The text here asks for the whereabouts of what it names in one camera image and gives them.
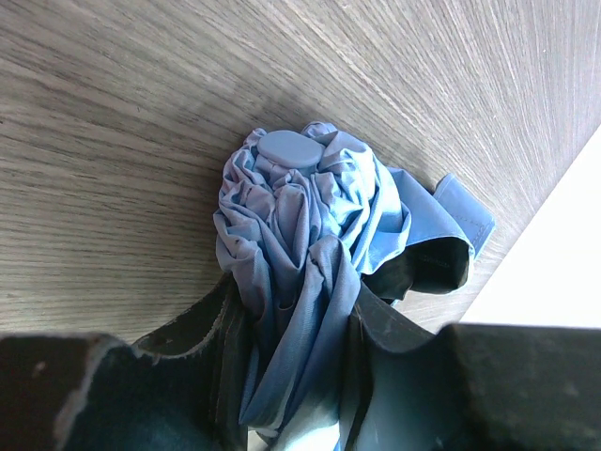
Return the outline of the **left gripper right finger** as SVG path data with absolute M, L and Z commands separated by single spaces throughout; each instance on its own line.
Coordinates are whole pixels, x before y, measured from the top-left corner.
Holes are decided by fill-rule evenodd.
M 430 334 L 362 288 L 345 364 L 345 450 L 600 446 L 596 330 L 450 324 Z

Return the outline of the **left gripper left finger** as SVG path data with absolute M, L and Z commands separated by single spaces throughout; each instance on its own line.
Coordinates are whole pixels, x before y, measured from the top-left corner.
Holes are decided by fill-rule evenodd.
M 5 450 L 243 450 L 249 329 L 230 276 L 159 329 L 1 337 Z

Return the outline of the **light blue folding umbrella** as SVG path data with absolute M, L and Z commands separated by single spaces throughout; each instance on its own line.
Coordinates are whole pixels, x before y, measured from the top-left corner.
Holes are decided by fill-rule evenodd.
M 275 450 L 338 421 L 361 288 L 392 301 L 461 288 L 496 225 L 455 176 L 428 191 L 324 122 L 252 131 L 223 167 L 213 220 L 253 321 L 239 421 Z

